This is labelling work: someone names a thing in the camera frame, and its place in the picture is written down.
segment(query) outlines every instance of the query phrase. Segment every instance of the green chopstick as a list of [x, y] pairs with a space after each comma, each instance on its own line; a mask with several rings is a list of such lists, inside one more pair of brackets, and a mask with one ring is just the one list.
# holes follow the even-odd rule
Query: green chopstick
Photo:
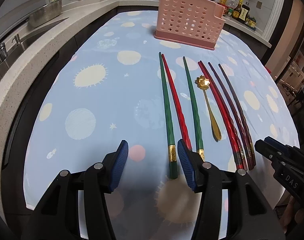
[[200, 125], [200, 117], [197, 110], [197, 104], [196, 104], [196, 98], [194, 94], [193, 89], [193, 83], [191, 80], [190, 72], [188, 69], [188, 64], [183, 57], [185, 72], [187, 74], [188, 79], [188, 87], [190, 91], [190, 98], [191, 98], [191, 104], [192, 104], [192, 112], [193, 112], [193, 121], [194, 121], [194, 131], [195, 131], [195, 141], [196, 141], [196, 152], [201, 156], [202, 160], [204, 161], [204, 147], [203, 147], [203, 140], [202, 140], [202, 131], [201, 131], [201, 125]]
[[167, 88], [166, 79], [165, 79], [163, 59], [162, 59], [162, 54], [160, 52], [159, 52], [159, 58], [160, 58], [161, 79], [162, 79], [162, 88], [163, 88], [166, 133], [167, 133], [167, 138], [168, 138], [168, 150], [169, 150], [169, 161], [170, 161], [170, 178], [171, 179], [176, 179], [178, 177], [178, 168], [177, 168], [177, 159], [176, 159], [172, 115], [171, 115], [168, 88]]

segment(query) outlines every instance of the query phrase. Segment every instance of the gold spoon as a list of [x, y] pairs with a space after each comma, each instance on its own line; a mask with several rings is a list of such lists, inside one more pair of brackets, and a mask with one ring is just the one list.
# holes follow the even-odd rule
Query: gold spoon
[[200, 77], [196, 78], [195, 84], [197, 84], [198, 88], [203, 90], [206, 105], [208, 107], [209, 114], [210, 114], [213, 136], [214, 136], [214, 139], [216, 141], [220, 141], [222, 139], [221, 131], [220, 131], [220, 128], [219, 128], [219, 126], [218, 126], [218, 124], [215, 120], [215, 117], [212, 113], [212, 110], [211, 110], [211, 107], [210, 107], [210, 104], [209, 104], [209, 100], [208, 100], [208, 97], [207, 97], [206, 92], [205, 92], [209, 88], [210, 81], [208, 79], [206, 79], [205, 76], [200, 76]]

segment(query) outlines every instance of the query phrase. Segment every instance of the flower-shaped spoon head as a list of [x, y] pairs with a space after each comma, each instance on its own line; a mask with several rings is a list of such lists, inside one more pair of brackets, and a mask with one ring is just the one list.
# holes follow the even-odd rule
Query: flower-shaped spoon head
[[202, 90], [207, 90], [210, 85], [210, 81], [205, 78], [205, 76], [197, 77], [195, 80], [195, 84], [197, 84], [197, 87]]

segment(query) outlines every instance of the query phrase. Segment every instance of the light blue tablecloth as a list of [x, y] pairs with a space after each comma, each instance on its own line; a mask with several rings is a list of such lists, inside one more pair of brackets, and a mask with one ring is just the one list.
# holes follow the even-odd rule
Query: light blue tablecloth
[[[179, 178], [171, 181], [167, 177], [169, 160], [159, 51], [164, 53], [171, 69], [193, 150], [195, 134], [183, 56], [193, 79], [202, 74], [197, 62], [210, 61], [228, 88], [218, 63], [223, 65], [244, 109], [253, 143], [272, 136], [282, 143], [299, 146], [295, 126], [278, 88], [244, 42], [226, 31], [222, 31], [214, 51], [157, 40], [153, 37], [156, 19], [156, 11], [118, 14], [97, 30], [61, 70], [44, 100], [26, 153], [24, 194], [28, 208], [36, 206], [59, 171], [86, 170], [115, 151], [125, 139], [129, 158], [119, 187], [106, 195], [117, 239], [191, 238], [200, 194], [194, 194], [186, 185], [179, 159]], [[178, 141], [179, 123], [169, 87], [168, 90]], [[230, 142], [212, 93], [208, 91], [207, 95], [222, 132], [219, 142], [212, 136], [204, 95], [196, 86], [194, 90], [206, 160], [220, 169], [235, 171]], [[273, 206], [284, 189], [273, 179], [270, 162], [258, 153], [256, 160], [257, 166], [250, 174]], [[224, 236], [226, 192], [222, 206]], [[80, 214], [85, 237], [82, 207]]]

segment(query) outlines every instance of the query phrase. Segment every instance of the bottle label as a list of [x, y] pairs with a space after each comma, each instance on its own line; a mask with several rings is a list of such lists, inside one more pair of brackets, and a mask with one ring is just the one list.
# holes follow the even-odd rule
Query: bottle label
[[245, 9], [245, 8], [242, 8], [242, 11], [241, 11], [241, 14], [239, 16], [239, 18], [241, 20], [244, 20], [245, 21], [245, 17], [246, 17], [246, 14], [248, 13], [249, 10]]
[[239, 15], [240, 15], [240, 13], [239, 13], [239, 12], [237, 12], [237, 11], [233, 11], [233, 17], [234, 17], [234, 18], [238, 18], [238, 17], [239, 17]]

